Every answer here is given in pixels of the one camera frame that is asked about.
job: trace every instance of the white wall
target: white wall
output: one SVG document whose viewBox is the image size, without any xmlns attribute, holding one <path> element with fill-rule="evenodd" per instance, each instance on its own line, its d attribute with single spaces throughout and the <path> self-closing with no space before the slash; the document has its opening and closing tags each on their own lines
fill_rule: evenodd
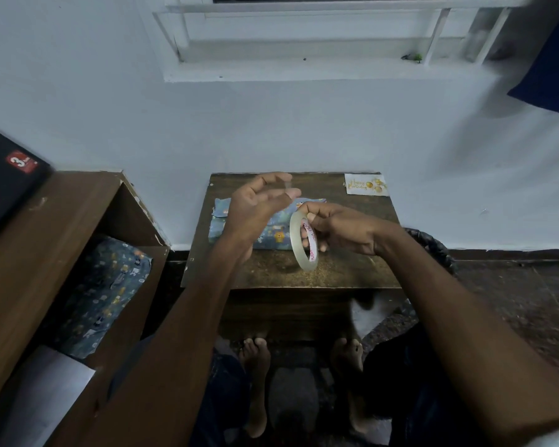
<svg viewBox="0 0 559 447">
<path fill-rule="evenodd" d="M 212 172 L 380 170 L 447 246 L 559 247 L 559 114 L 455 81 L 164 84 L 133 0 L 0 0 L 0 131 L 59 168 L 125 169 L 172 244 Z"/>
</svg>

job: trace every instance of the red label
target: red label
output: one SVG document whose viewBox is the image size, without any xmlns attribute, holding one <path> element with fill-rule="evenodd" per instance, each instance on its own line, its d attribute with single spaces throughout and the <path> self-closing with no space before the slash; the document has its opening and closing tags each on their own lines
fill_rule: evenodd
<svg viewBox="0 0 559 447">
<path fill-rule="evenodd" d="M 7 163 L 13 165 L 15 168 L 20 169 L 26 174 L 29 174 L 35 168 L 37 168 L 37 161 L 28 157 L 21 151 L 14 151 L 9 156 L 7 156 Z"/>
</svg>

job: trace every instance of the tiled floor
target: tiled floor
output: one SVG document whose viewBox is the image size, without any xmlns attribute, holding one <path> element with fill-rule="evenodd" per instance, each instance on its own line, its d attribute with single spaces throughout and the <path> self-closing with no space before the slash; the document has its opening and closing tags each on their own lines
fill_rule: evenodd
<svg viewBox="0 0 559 447">
<path fill-rule="evenodd" d="M 179 294 L 182 262 L 169 263 L 146 326 L 150 334 Z M 458 278 L 559 370 L 559 261 L 461 261 Z M 396 311 L 362 340 L 365 352 L 415 324 Z M 349 434 L 325 354 L 314 343 L 269 342 L 269 424 L 257 440 L 239 436 L 234 445 L 368 445 Z"/>
</svg>

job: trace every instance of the hand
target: hand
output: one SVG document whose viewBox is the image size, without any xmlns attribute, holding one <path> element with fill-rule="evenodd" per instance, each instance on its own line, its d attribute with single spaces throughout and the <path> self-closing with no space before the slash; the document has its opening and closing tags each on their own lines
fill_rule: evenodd
<svg viewBox="0 0 559 447">
<path fill-rule="evenodd" d="M 354 209 L 325 202 L 306 202 L 298 209 L 308 213 L 311 226 L 317 231 L 320 251 L 337 246 L 359 254 L 379 255 L 377 239 L 400 226 L 383 219 L 365 215 Z M 302 244 L 308 247 L 306 231 L 300 230 Z"/>
<path fill-rule="evenodd" d="M 291 174 L 285 172 L 261 174 L 232 194 L 222 238 L 229 239 L 234 247 L 244 249 L 243 262 L 250 257 L 253 243 L 259 238 L 271 216 L 285 209 L 301 194 L 298 188 L 263 191 L 265 185 L 291 180 Z"/>
</svg>

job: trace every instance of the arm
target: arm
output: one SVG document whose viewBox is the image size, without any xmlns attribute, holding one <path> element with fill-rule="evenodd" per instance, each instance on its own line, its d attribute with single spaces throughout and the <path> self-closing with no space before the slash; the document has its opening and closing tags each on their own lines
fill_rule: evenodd
<svg viewBox="0 0 559 447">
<path fill-rule="evenodd" d="M 321 248 L 380 255 L 393 270 L 460 396 L 493 443 L 559 428 L 559 374 L 402 228 L 335 204 L 305 204 Z"/>
<path fill-rule="evenodd" d="M 209 376 L 217 326 L 239 265 L 269 218 L 300 190 L 261 191 L 291 175 L 258 176 L 233 195 L 224 233 L 201 277 L 182 293 L 139 362 L 80 444 L 83 447 L 188 443 Z"/>
</svg>

